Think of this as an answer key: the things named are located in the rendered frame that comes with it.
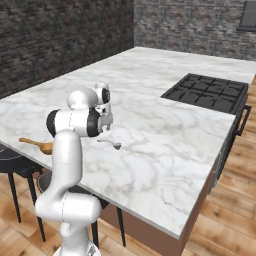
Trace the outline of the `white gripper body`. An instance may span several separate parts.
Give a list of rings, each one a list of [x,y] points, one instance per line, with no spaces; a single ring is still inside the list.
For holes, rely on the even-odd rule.
[[[97,111],[102,117],[103,125],[106,127],[107,130],[111,128],[113,124],[113,113],[111,110],[110,104],[103,104],[97,107]]]

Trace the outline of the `grey window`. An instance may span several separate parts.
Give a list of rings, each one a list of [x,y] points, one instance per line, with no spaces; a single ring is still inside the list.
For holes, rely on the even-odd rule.
[[[256,32],[256,0],[244,2],[238,31]]]

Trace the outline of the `wooden spoon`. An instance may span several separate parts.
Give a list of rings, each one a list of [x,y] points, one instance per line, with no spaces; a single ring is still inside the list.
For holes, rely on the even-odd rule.
[[[53,150],[53,143],[52,142],[37,142],[27,138],[19,138],[20,142],[31,144],[37,146],[40,151],[45,155],[51,155]]]

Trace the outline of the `brown island cabinet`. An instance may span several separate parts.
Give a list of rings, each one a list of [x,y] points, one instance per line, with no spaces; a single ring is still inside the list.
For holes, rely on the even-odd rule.
[[[124,231],[162,256],[181,256],[208,192],[211,170],[142,170],[123,174],[99,196],[110,203],[101,218],[115,226],[123,212]]]

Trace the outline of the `black hob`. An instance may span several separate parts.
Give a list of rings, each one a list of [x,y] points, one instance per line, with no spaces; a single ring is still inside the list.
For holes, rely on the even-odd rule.
[[[188,73],[162,98],[235,115],[248,87],[243,82]]]

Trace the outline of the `black oven front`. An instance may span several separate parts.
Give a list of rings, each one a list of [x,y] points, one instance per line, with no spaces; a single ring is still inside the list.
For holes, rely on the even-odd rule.
[[[235,141],[235,138],[237,137],[237,135],[235,135],[235,131],[240,128],[243,122],[243,119],[245,117],[246,111],[244,110],[244,106],[247,105],[246,104],[247,99],[248,99],[248,93],[245,93],[245,95],[241,99],[240,105],[238,106],[235,120],[231,126],[231,129],[213,165],[213,172],[212,172],[211,181],[209,183],[208,192],[211,192],[211,190],[216,186],[217,181],[220,178],[224,165],[227,161],[227,158],[229,156],[229,153]]]

